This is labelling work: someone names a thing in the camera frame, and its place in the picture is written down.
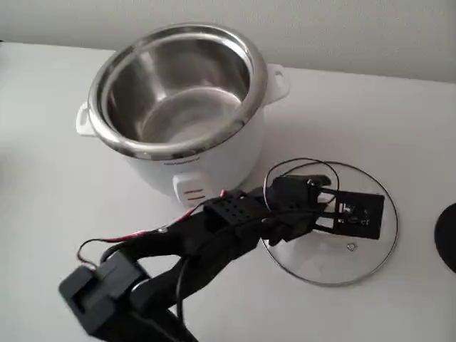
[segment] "black wire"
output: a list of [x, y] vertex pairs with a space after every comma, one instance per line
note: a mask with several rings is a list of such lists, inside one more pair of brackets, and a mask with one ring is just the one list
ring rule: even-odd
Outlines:
[[293, 171], [301, 169], [302, 167], [305, 167], [305, 166], [312, 166], [312, 165], [319, 165], [319, 164], [321, 164], [321, 163], [320, 162], [307, 162], [306, 164], [300, 164], [300, 165], [297, 165], [295, 167], [292, 167], [288, 171], [285, 171], [279, 177], [285, 177], [285, 176], [289, 175], [290, 173], [292, 173]]
[[86, 244], [88, 244], [88, 243], [90, 243], [90, 242], [95, 242], [95, 241], [97, 241], [97, 242], [105, 242], [106, 244], [116, 244], [116, 243], [118, 243], [118, 242], [108, 241], [107, 239], [89, 239], [89, 240], [85, 240], [85, 241], [82, 243], [82, 245], [79, 246], [78, 251], [76, 252], [76, 257], [78, 258], [78, 260], [81, 261], [81, 262], [83, 262], [84, 264], [89, 264], [89, 265], [92, 265], [93, 267], [96, 268], [96, 267], [98, 267], [98, 265], [97, 265], [95, 262], [93, 262], [93, 261], [91, 261], [91, 260], [89, 260], [89, 259], [86, 259], [86, 258], [85, 258], [84, 256], [82, 256], [82, 254], [81, 254], [81, 251], [82, 251], [83, 247], [84, 247]]
[[187, 271], [187, 267], [190, 264], [190, 258], [186, 258], [180, 268], [179, 276], [177, 278], [176, 283], [176, 311], [177, 311], [177, 318], [179, 319], [180, 323], [185, 326], [184, 321], [184, 306], [182, 302], [182, 283], [184, 282], [185, 272]]

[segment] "rice cooker label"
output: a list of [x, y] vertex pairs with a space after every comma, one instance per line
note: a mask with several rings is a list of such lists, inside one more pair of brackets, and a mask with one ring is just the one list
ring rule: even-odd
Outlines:
[[193, 159], [183, 160], [182, 162], [164, 162], [164, 165], [182, 165], [182, 164], [190, 164], [191, 162], [196, 162], [200, 160], [200, 157], [196, 157]]

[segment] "white tabletop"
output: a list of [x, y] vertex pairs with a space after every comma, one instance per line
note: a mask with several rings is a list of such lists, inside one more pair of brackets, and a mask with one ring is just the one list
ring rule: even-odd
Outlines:
[[[91, 237], [151, 229], [183, 209], [74, 128], [110, 51], [0, 43], [1, 341], [89, 341], [58, 284]], [[433, 228], [456, 202], [456, 85], [287, 69], [291, 93], [266, 110], [266, 141], [247, 186], [295, 156], [372, 172], [400, 212], [392, 259], [345, 288], [302, 283], [262, 248], [185, 301], [201, 341], [454, 341], [456, 277]], [[102, 246], [88, 247], [97, 256]], [[144, 263], [151, 274], [174, 258]]]

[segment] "metal rim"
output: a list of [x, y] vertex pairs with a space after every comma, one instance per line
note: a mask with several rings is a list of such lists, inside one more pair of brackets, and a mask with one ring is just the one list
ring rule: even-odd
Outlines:
[[[156, 41], [168, 39], [173, 34], [197, 33], [201, 39], [223, 43], [246, 63], [249, 70], [249, 91], [236, 109], [233, 120], [217, 131], [186, 142], [173, 144], [143, 143], [121, 135], [106, 121], [103, 112], [103, 91], [109, 86], [110, 76], [122, 70], [131, 56], [145, 50]], [[131, 157], [146, 160], [171, 160], [189, 157], [223, 143], [241, 130], [262, 107], [267, 88], [266, 63], [256, 46], [246, 37], [223, 26], [211, 24], [178, 24], [158, 29], [114, 53], [97, 72], [88, 95], [90, 123], [97, 136], [112, 149]]]
[[[261, 239], [261, 242], [263, 244], [263, 247], [267, 251], [268, 255], [272, 258], [272, 260], [274, 260], [276, 265], [279, 266], [281, 269], [283, 269], [287, 274], [293, 276], [294, 278], [299, 279], [299, 280], [304, 281], [304, 282], [309, 283], [309, 284], [318, 285], [318, 286], [324, 286], [324, 287], [348, 286], [348, 285], [351, 285], [351, 284], [354, 284], [354, 283], [358, 283], [359, 281], [362, 281], [362, 280], [368, 278], [369, 276], [374, 275], [389, 260], [391, 254], [393, 253], [393, 251], [395, 249], [396, 244], [398, 243], [398, 239], [399, 239], [399, 214], [398, 214], [398, 210], [397, 210], [397, 208], [396, 208], [396, 206], [394, 204], [393, 198], [391, 197], [389, 191], [387, 191], [387, 189], [383, 186], [383, 184], [379, 180], [377, 180], [374, 176], [370, 175], [369, 173], [367, 173], [366, 171], [360, 169], [359, 167], [352, 166], [352, 165], [344, 163], [344, 162], [325, 161], [325, 163], [330, 164], [330, 165], [345, 166], [345, 167], [351, 168], [352, 170], [359, 171], [359, 172], [363, 173], [365, 176], [369, 177], [371, 180], [373, 180], [375, 183], [377, 183], [377, 185], [379, 185], [383, 189], [383, 191], [386, 193], [386, 196], [390, 200], [390, 202], [391, 202], [391, 204], [393, 206], [394, 215], [395, 215], [396, 234], [395, 234], [395, 239], [393, 241], [393, 245], [391, 246], [390, 251], [388, 252], [388, 254], [386, 254], [385, 258], [381, 261], [381, 263], [379, 263], [379, 265], [377, 265], [377, 267], [372, 269], [370, 272], [368, 272], [368, 273], [366, 273], [366, 274], [364, 274], [362, 276], [359, 276], [358, 278], [350, 280], [350, 281], [342, 281], [340, 283], [334, 283], [334, 284], [332, 284], [332, 283], [320, 283], [320, 282], [313, 281], [313, 280], [304, 278], [302, 276], [299, 276], [298, 274], [295, 274], [294, 272], [292, 272], [289, 269], [287, 269], [269, 251], [269, 249], [268, 249], [268, 247], [266, 245], [266, 242], [264, 242], [263, 239]], [[288, 173], [290, 173], [290, 172], [292, 172], [294, 170], [297, 170], [297, 169], [299, 169], [301, 167], [310, 166], [310, 165], [316, 165], [316, 164], [320, 164], [320, 162], [310, 162], [310, 163], [307, 163], [305, 165], [299, 165], [299, 166], [293, 167], [292, 169], [290, 169], [289, 171], [285, 172], [282, 175], [288, 174]]]

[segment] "cable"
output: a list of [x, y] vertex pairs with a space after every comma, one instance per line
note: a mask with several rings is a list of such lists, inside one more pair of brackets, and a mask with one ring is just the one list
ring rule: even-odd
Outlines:
[[[309, 162], [313, 162], [314, 164], [322, 164], [322, 165], [325, 165], [325, 166], [329, 167], [331, 169], [331, 171], [333, 172], [333, 174], [336, 176], [336, 179], [337, 179], [337, 189], [336, 189], [336, 191], [340, 190], [341, 180], [339, 179], [339, 175], [338, 175], [337, 171], [332, 166], [330, 166], [327, 162], [324, 162], [323, 160], [307, 158], [307, 157], [298, 157], [298, 158], [288, 159], [288, 160], [285, 160], [285, 161], [280, 162], [278, 164], [275, 164], [273, 167], [271, 167], [269, 169], [269, 171], [266, 173], [266, 176], [264, 177], [264, 181], [263, 181], [263, 199], [264, 199], [264, 204], [266, 205], [266, 207], [268, 208], [269, 211], [271, 211], [271, 207], [269, 206], [266, 192], [267, 192], [267, 188], [268, 188], [268, 179], [269, 179], [269, 176], [271, 175], [271, 172], [274, 171], [276, 168], [282, 166], [282, 165], [289, 164], [290, 162], [298, 162], [299, 160], [307, 160]], [[284, 175], [287, 175], [290, 172], [292, 172], [294, 170], [297, 170], [297, 169], [299, 169], [299, 168], [301, 168], [303, 166], [306, 166], [306, 165], [307, 164], [303, 164], [303, 165], [299, 165], [299, 166], [293, 167], [290, 170], [288, 170], [287, 172], [285, 172], [284, 174], [282, 174], [280, 177], [283, 177]], [[336, 196], [334, 195], [333, 198], [331, 198], [329, 201], [325, 202], [324, 204], [332, 203], [332, 201], [334, 201], [335, 198], [336, 198]]]
[[137, 237], [141, 234], [144, 234], [146, 233], [145, 230], [140, 230], [139, 232], [135, 232], [135, 233], [132, 233], [132, 234], [129, 234], [129, 235], [125, 235], [123, 237], [113, 237], [113, 238], [107, 238], [107, 239], [104, 239], [104, 238], [97, 238], [97, 239], [89, 239], [89, 240], [86, 240], [82, 243], [82, 245], [79, 246], [78, 248], [78, 251], [76, 252], [76, 257], [78, 258], [79, 261], [83, 262], [84, 264], [89, 264], [89, 265], [92, 265], [94, 266], [95, 268], [98, 266], [95, 262], [89, 260], [89, 259], [86, 259], [84, 256], [82, 256], [81, 252], [82, 252], [82, 249], [83, 247], [90, 243], [90, 242], [105, 242], [105, 243], [108, 243], [108, 244], [116, 244], [118, 242], [124, 242], [124, 241], [127, 241], [133, 237]]
[[185, 326], [185, 321], [184, 321], [184, 307], [183, 307], [183, 302], [182, 302], [182, 283], [184, 281], [184, 276], [185, 272], [187, 271], [187, 267], [190, 263], [190, 258], [186, 258], [182, 264], [182, 267], [180, 268], [179, 276], [177, 278], [177, 283], [176, 283], [176, 312], [177, 312], [177, 318], [179, 319], [180, 323]]
[[[154, 230], [157, 230], [157, 229], [165, 229], [167, 227], [170, 227], [172, 226], [173, 224], [175, 223], [178, 223], [184, 219], [186, 219], [187, 217], [190, 217], [192, 216], [192, 214], [199, 208], [201, 207], [205, 202], [207, 201], [204, 201], [204, 202], [201, 202], [199, 203], [196, 207], [193, 207], [191, 209], [188, 209], [181, 217], [179, 217], [178, 219], [175, 219], [174, 221], [172, 221], [171, 223], [169, 224], [165, 224], [161, 227], [158, 227], [156, 229], [153, 229], [153, 230], [149, 230], [149, 231], [146, 231], [146, 232], [153, 232]], [[111, 255], [113, 255], [114, 253], [116, 253], [120, 248], [122, 247], [122, 244], [116, 244], [115, 246], [111, 246], [109, 247], [108, 249], [106, 249], [103, 254], [101, 255], [101, 258], [100, 258], [100, 263], [102, 262], [105, 262]]]

